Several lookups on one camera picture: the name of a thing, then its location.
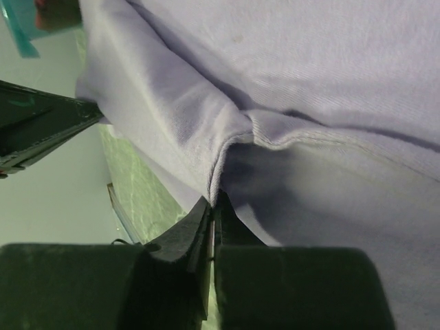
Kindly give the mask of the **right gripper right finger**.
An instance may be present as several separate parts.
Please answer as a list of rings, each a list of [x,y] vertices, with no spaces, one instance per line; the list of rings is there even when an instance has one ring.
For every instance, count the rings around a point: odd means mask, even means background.
[[[394,329],[380,276],[361,250],[270,247],[220,192],[213,208],[221,329]]]

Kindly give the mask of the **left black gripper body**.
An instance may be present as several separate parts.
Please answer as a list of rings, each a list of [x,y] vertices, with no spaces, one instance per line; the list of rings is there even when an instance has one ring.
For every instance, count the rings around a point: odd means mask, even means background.
[[[103,118],[92,102],[1,81],[1,178],[25,170]]]

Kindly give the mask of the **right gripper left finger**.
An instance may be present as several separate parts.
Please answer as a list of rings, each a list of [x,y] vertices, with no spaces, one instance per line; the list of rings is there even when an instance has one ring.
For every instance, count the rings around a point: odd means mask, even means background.
[[[200,329],[208,316],[210,206],[147,244],[1,248],[2,329]]]

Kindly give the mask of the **lilac purple t-shirt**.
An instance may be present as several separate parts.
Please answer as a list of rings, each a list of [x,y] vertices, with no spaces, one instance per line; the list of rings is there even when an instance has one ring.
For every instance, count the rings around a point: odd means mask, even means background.
[[[439,328],[438,1],[82,1],[98,103],[180,206],[350,246]]]

